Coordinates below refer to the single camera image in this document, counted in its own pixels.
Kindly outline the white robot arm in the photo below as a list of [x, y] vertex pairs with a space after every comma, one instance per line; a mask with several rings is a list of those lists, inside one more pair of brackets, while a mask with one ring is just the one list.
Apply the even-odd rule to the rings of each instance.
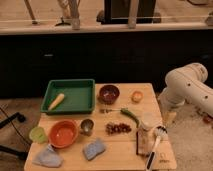
[[201, 63], [169, 71], [165, 76], [166, 87], [159, 95], [163, 110], [172, 110], [188, 101], [213, 117], [213, 88], [204, 84], [207, 78], [208, 71]]

